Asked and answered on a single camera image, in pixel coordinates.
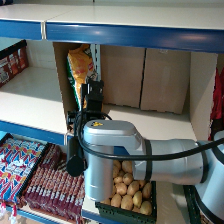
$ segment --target white shelf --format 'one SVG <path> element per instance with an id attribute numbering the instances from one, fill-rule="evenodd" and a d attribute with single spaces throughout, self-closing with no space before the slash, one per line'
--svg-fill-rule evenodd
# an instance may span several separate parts
<path id="1" fill-rule="evenodd" d="M 22 210 L 22 211 L 25 211 L 25 212 L 28 212 L 28 213 L 30 213 L 30 214 L 33 214 L 33 215 L 36 215 L 36 216 L 39 216 L 39 217 L 42 217 L 42 218 L 45 218 L 45 219 L 54 221 L 55 223 L 60 223 L 60 224 L 71 224 L 70 222 L 64 221 L 64 220 L 62 220 L 62 219 L 59 219 L 59 218 L 56 218 L 56 217 L 53 217 L 53 216 L 44 214 L 44 213 L 42 213 L 42 212 L 34 211 L 34 210 L 30 209 L 30 207 L 29 207 L 28 205 L 26 205 L 26 206 L 24 206 L 23 208 L 21 208 L 21 210 Z"/>
<path id="2" fill-rule="evenodd" d="M 48 22 L 224 29 L 224 4 L 95 3 Z"/>
<path id="3" fill-rule="evenodd" d="M 172 138 L 196 140 L 189 114 L 159 113 L 140 109 L 103 105 L 103 111 L 113 120 L 129 121 L 139 133 L 150 140 L 168 140 Z"/>
<path id="4" fill-rule="evenodd" d="M 63 136 L 66 134 L 56 70 L 28 67 L 0 89 L 0 98 L 1 121 Z M 29 130 L 16 134 L 30 136 Z"/>
<path id="5" fill-rule="evenodd" d="M 64 5 L 13 4 L 0 8 L 0 20 L 45 22 L 73 9 Z"/>

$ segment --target cardboard box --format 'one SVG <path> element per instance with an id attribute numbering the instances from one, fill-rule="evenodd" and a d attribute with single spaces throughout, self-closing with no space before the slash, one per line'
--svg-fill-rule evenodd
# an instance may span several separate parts
<path id="1" fill-rule="evenodd" d="M 139 108 L 144 48 L 101 46 L 104 103 Z"/>
<path id="2" fill-rule="evenodd" d="M 141 110 L 181 114 L 190 79 L 190 52 L 147 49 Z"/>

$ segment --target blue shelf edge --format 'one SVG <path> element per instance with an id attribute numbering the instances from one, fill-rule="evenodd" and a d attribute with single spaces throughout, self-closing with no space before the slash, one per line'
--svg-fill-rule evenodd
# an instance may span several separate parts
<path id="1" fill-rule="evenodd" d="M 224 30 L 46 23 L 50 41 L 224 53 Z"/>
<path id="2" fill-rule="evenodd" d="M 23 125 L 13 124 L 5 121 L 0 121 L 0 131 L 35 138 L 58 145 L 64 145 L 63 134 L 26 127 Z"/>
<path id="3" fill-rule="evenodd" d="M 0 20 L 0 37 L 42 40 L 41 22 Z"/>
<path id="4" fill-rule="evenodd" d="M 6 206 L 6 210 L 8 212 L 12 212 L 12 207 Z M 29 213 L 29 212 L 25 212 L 25 211 L 20 210 L 20 209 L 17 209 L 17 214 L 21 215 L 21 216 L 23 216 L 25 218 L 32 219 L 34 221 L 37 221 L 37 222 L 40 222 L 40 223 L 44 223 L 44 224 L 60 224 L 59 222 L 51 221 L 49 219 L 43 218 L 43 217 L 38 216 L 38 215 L 34 215 L 32 213 Z"/>

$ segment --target black cable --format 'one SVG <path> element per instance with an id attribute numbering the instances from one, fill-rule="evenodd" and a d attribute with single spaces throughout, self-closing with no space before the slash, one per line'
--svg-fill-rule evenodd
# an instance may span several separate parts
<path id="1" fill-rule="evenodd" d="M 112 120 L 112 118 L 108 114 L 106 114 L 104 112 L 88 110 L 88 111 L 85 111 L 84 113 L 87 113 L 87 114 L 101 114 L 101 115 L 107 117 L 109 120 Z"/>
<path id="2" fill-rule="evenodd" d="M 111 159 L 111 160 L 129 160 L 129 161 L 165 161 L 165 160 L 180 159 L 180 158 L 192 156 L 194 154 L 197 154 L 202 151 L 217 147 L 218 145 L 224 144 L 224 138 L 221 138 L 217 141 L 210 142 L 206 145 L 198 146 L 188 151 L 178 152 L 173 154 L 164 154 L 164 155 L 129 155 L 127 156 L 127 155 L 111 155 L 111 154 L 96 152 L 86 147 L 82 142 L 81 129 L 82 129 L 82 120 L 83 120 L 83 104 L 84 104 L 84 98 L 81 99 L 81 119 L 78 126 L 78 140 L 81 147 L 86 152 L 100 158 Z"/>

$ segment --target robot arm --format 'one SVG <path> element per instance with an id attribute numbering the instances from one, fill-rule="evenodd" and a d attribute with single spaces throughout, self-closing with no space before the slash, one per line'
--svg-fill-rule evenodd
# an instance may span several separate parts
<path id="1" fill-rule="evenodd" d="M 219 133 L 216 140 L 224 136 Z M 188 151 L 199 144 L 193 140 L 145 140 L 133 124 L 125 121 L 94 120 L 86 123 L 83 132 L 85 147 L 114 154 L 114 146 L 123 146 L 130 155 L 164 155 Z M 200 209 L 215 223 L 224 223 L 224 155 L 223 149 L 210 149 L 188 157 L 166 161 L 133 161 L 134 179 L 168 181 L 195 185 Z M 112 192 L 113 160 L 85 151 L 86 196 L 94 201 L 108 198 Z"/>

